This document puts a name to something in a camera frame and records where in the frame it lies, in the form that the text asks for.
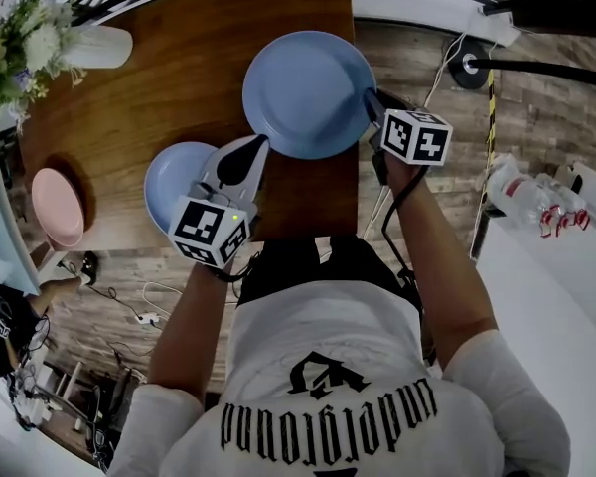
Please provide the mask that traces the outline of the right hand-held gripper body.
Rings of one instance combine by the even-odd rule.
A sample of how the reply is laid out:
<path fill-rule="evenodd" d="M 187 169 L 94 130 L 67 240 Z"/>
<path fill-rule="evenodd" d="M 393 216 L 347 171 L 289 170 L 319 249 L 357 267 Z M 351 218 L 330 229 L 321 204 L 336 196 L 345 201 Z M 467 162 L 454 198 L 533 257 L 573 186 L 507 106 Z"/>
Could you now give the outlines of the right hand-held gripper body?
<path fill-rule="evenodd" d="M 387 184 L 386 154 L 412 166 L 442 166 L 452 134 L 453 126 L 438 115 L 387 109 L 382 127 L 370 139 L 379 183 Z"/>

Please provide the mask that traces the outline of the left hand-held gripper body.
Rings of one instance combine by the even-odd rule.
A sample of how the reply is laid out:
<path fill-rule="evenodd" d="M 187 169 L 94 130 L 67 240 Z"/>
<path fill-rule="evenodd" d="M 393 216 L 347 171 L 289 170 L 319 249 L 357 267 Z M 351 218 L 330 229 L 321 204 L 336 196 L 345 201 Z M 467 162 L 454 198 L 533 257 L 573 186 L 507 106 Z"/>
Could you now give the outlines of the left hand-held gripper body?
<path fill-rule="evenodd" d="M 185 258 L 223 269 L 251 238 L 257 190 L 195 181 L 174 206 L 168 238 Z"/>

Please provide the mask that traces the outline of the blue big plate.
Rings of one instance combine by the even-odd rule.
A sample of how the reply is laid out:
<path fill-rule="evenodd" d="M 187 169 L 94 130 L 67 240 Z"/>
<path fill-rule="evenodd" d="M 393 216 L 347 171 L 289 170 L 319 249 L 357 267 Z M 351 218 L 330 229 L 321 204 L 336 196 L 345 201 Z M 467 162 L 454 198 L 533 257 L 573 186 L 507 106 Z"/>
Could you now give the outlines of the blue big plate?
<path fill-rule="evenodd" d="M 253 59 L 242 105 L 252 131 L 282 155 L 320 160 L 354 146 L 370 126 L 364 95 L 373 71 L 348 41 L 325 32 L 281 36 Z"/>
<path fill-rule="evenodd" d="M 217 147 L 201 142 L 182 142 L 161 151 L 150 163 L 144 179 L 144 201 L 150 218 L 166 235 L 172 212 L 187 195 Z"/>

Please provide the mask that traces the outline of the pink big plate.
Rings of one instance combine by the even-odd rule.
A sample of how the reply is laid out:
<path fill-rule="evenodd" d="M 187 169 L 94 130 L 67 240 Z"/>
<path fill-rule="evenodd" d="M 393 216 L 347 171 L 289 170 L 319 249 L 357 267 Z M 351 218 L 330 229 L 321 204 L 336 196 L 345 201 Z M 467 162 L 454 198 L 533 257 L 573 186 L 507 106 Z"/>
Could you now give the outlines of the pink big plate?
<path fill-rule="evenodd" d="M 68 178 L 55 169 L 43 168 L 34 176 L 31 195 L 35 215 L 47 236 L 63 247 L 79 244 L 84 213 Z"/>

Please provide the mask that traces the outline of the person's right forearm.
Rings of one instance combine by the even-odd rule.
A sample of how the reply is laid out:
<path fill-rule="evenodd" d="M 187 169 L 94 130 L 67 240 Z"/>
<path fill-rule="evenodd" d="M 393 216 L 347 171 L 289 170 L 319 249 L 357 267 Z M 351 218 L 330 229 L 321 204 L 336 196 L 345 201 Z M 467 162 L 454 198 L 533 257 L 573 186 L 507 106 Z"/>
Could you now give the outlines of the person's right forearm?
<path fill-rule="evenodd" d="M 498 327 L 490 297 L 423 180 L 397 212 L 436 355 L 445 368 L 464 343 Z"/>

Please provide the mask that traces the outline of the person's left forearm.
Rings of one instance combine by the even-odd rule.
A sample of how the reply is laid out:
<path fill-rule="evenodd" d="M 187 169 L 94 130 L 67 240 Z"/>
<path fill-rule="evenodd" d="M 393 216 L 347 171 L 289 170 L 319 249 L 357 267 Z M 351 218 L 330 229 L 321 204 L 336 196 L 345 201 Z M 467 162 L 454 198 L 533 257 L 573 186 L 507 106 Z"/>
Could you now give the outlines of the person's left forearm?
<path fill-rule="evenodd" d="M 227 284 L 196 265 L 153 350 L 148 382 L 205 401 L 224 317 Z"/>

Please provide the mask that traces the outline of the black coat rack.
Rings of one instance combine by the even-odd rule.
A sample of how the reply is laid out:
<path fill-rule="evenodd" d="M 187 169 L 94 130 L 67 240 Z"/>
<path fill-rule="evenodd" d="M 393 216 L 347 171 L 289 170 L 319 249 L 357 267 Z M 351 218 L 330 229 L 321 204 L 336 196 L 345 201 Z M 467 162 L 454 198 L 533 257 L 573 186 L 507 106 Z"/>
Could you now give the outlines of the black coat rack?
<path fill-rule="evenodd" d="M 491 71 L 509 71 L 572 80 L 596 86 L 596 72 L 580 68 L 533 61 L 491 59 L 480 43 L 465 39 L 448 70 L 462 88 L 474 90 L 488 82 Z"/>

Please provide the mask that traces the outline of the yellow black floor tape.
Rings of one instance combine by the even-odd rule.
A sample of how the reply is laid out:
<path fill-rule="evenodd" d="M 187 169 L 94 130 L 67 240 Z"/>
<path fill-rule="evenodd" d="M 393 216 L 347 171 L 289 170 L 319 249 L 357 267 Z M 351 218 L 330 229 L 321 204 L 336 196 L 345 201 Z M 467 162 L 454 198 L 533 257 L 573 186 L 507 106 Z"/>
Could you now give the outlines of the yellow black floor tape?
<path fill-rule="evenodd" d="M 488 90 L 489 90 L 489 132 L 486 141 L 486 169 L 481 188 L 481 198 L 478 210 L 478 216 L 483 213 L 487 200 L 487 181 L 490 176 L 492 163 L 495 158 L 496 145 L 496 95 L 495 95 L 495 75 L 493 70 L 488 72 Z"/>

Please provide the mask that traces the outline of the person's black shorts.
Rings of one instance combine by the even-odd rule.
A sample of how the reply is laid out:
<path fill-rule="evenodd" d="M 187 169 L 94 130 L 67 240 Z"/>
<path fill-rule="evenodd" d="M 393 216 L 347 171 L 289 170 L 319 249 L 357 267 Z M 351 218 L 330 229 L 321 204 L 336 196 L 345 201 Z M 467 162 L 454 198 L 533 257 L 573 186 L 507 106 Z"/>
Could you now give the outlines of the person's black shorts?
<path fill-rule="evenodd" d="M 355 235 L 330 238 L 331 254 L 322 262 L 312 238 L 268 240 L 242 281 L 240 305 L 313 281 L 362 281 L 399 297 L 395 274 L 373 248 Z"/>

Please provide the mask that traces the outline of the brown wooden table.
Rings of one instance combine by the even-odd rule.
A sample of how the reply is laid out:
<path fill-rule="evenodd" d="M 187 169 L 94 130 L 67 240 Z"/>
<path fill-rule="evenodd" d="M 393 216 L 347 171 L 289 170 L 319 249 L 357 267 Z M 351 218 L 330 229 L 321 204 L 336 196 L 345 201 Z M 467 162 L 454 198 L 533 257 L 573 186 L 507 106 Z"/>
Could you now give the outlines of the brown wooden table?
<path fill-rule="evenodd" d="M 153 158 L 177 142 L 219 147 L 248 135 L 242 84 L 274 39 L 302 30 L 354 36 L 352 0 L 155 0 L 111 25 L 132 36 L 128 61 L 79 85 L 59 77 L 20 141 L 29 176 L 51 167 L 77 187 L 82 250 L 167 246 L 144 202 Z"/>

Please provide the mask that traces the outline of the plastic bottle pack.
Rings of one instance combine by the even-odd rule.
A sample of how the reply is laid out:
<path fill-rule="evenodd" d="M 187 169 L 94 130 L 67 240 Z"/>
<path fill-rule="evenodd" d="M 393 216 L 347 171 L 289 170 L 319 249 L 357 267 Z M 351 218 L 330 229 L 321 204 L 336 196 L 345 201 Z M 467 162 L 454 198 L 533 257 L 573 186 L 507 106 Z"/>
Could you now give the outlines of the plastic bottle pack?
<path fill-rule="evenodd" d="M 585 231 L 591 222 L 587 203 L 578 194 L 545 173 L 532 177 L 521 172 L 510 154 L 493 160 L 486 193 L 515 226 L 542 239 L 558 238 L 572 227 Z"/>

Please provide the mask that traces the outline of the white printed t-shirt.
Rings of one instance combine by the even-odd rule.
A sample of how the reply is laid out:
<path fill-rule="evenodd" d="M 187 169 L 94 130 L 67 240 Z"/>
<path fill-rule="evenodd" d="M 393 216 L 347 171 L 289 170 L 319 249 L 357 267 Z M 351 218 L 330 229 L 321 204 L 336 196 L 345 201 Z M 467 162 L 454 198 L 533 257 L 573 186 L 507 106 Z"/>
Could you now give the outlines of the white printed t-shirt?
<path fill-rule="evenodd" d="M 138 388 L 109 477 L 567 477 L 570 440 L 503 336 L 441 376 L 407 301 L 318 281 L 234 314 L 220 402 Z"/>

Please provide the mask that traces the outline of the white vase with flowers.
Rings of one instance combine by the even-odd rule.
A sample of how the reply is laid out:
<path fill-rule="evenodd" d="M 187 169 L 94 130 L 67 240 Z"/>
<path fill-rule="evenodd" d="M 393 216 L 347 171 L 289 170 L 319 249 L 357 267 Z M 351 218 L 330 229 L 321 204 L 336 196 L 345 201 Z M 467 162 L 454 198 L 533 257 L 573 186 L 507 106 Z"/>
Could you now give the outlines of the white vase with flowers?
<path fill-rule="evenodd" d="M 72 20 L 72 6 L 55 0 L 17 0 L 0 17 L 0 108 L 16 121 L 29 117 L 29 105 L 46 97 L 60 74 L 74 85 L 83 81 L 85 70 L 67 59 L 79 38 Z"/>

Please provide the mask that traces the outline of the white counter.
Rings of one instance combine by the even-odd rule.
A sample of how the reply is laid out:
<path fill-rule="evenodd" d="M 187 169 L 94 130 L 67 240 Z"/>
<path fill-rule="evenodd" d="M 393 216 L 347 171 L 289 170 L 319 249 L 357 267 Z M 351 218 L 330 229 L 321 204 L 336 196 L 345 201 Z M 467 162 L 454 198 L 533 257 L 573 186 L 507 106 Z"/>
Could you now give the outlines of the white counter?
<path fill-rule="evenodd" d="M 477 269 L 509 346 L 560 413 L 571 439 L 570 477 L 596 477 L 596 327 L 503 219 L 490 220 Z"/>

